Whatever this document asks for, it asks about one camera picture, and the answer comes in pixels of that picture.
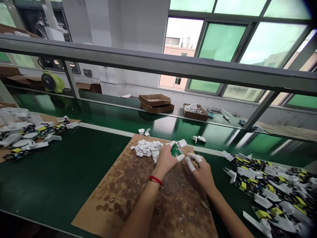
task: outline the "circuit board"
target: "circuit board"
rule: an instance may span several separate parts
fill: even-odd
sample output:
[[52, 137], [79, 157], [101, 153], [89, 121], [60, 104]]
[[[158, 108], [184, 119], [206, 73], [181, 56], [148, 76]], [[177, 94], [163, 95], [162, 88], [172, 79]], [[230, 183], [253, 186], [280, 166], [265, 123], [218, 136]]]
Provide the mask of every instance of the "circuit board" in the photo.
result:
[[173, 147], [171, 148], [171, 154], [173, 157], [177, 157], [182, 154], [181, 149], [178, 147], [177, 144], [174, 144]]

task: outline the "green workbench surface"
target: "green workbench surface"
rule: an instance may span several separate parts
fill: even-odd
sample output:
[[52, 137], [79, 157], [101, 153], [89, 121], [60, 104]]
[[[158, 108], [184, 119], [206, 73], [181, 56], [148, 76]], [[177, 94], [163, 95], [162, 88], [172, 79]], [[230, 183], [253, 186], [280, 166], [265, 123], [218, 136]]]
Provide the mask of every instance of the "green workbench surface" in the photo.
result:
[[[97, 237], [71, 225], [80, 208], [113, 165], [130, 137], [76, 127], [61, 134], [62, 141], [17, 162], [0, 164], [0, 210], [82, 237]], [[232, 209], [256, 237], [262, 234], [243, 217], [253, 215], [252, 199], [229, 184], [224, 167], [233, 164], [223, 157], [203, 155], [210, 163], [216, 186]], [[211, 210], [219, 237], [227, 237], [219, 215]]]
[[[30, 111], [62, 117], [67, 115], [82, 122], [136, 133], [140, 128], [150, 128], [152, 137], [181, 140], [189, 145], [231, 153], [253, 154], [253, 157], [281, 164], [304, 167], [317, 158], [317, 146], [257, 132], [208, 124], [172, 116], [149, 114], [116, 106], [60, 97], [8, 87], [17, 103]], [[117, 98], [126, 103], [137, 101]], [[195, 144], [191, 136], [203, 136], [206, 144]]]

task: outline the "dirty cardboard surface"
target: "dirty cardboard surface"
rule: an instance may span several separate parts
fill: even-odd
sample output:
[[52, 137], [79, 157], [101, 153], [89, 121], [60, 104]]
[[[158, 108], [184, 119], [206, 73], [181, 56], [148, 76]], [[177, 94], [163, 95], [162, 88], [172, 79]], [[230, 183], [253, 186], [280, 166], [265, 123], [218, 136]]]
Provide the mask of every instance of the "dirty cardboard surface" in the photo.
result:
[[[130, 150], [141, 139], [168, 142], [134, 135], [72, 225], [102, 237], [118, 235], [155, 167], [151, 157], [140, 158]], [[190, 146], [182, 149], [193, 152]], [[149, 237], [218, 237], [211, 212], [200, 203], [207, 196], [191, 172], [186, 172], [187, 167], [183, 160], [165, 176], [155, 203]]]
[[[42, 117], [43, 121], [52, 121], [52, 122], [56, 122], [56, 119], [58, 117], [55, 117], [55, 116], [49, 116], [49, 115], [44, 115], [44, 114], [40, 114], [40, 116]], [[73, 120], [73, 119], [69, 119], [69, 122], [70, 123], [73, 123], [73, 122], [80, 122], [81, 120]], [[1, 147], [0, 148], [0, 164], [2, 162], [5, 162], [6, 160], [4, 158], [2, 158], [6, 153], [10, 153], [12, 151], [12, 149], [6, 149], [6, 148], [3, 148]]]

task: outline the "pile of white plastic parts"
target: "pile of white plastic parts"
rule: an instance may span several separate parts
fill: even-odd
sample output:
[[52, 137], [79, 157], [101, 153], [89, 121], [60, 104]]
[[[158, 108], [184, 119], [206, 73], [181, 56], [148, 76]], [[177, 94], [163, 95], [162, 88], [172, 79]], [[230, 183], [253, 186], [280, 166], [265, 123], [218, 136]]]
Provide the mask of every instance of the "pile of white plastic parts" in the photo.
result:
[[149, 142], [146, 140], [139, 140], [137, 146], [132, 146], [130, 149], [136, 151], [136, 155], [143, 157], [153, 157], [154, 163], [156, 164], [158, 157], [159, 157], [159, 151], [161, 150], [161, 147], [163, 144], [159, 141]]
[[184, 106], [185, 111], [202, 114], [202, 110], [197, 107], [197, 104], [190, 104]]
[[78, 126], [78, 122], [69, 123], [67, 116], [57, 118], [56, 122], [45, 122], [39, 114], [28, 109], [5, 107], [0, 109], [0, 126], [0, 147], [31, 150], [48, 146], [52, 140], [62, 140], [53, 134], [72, 129]]

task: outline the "human hand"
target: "human hand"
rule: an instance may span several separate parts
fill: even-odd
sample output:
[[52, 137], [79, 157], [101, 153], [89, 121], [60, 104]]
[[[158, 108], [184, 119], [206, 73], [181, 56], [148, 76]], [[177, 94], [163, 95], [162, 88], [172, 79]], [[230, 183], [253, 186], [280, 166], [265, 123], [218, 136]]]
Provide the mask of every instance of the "human hand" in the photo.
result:
[[[199, 169], [195, 168], [195, 166], [192, 164], [192, 160], [199, 164]], [[213, 193], [213, 191], [217, 190], [212, 177], [210, 165], [206, 162], [204, 157], [193, 153], [188, 153], [186, 156], [186, 162], [197, 182], [206, 191], [206, 193], [209, 194], [209, 196]]]
[[170, 171], [177, 163], [176, 157], [171, 154], [171, 145], [166, 144], [161, 147], [159, 152], [158, 161], [156, 167], [152, 172], [152, 175], [159, 180], [162, 180], [168, 171]]

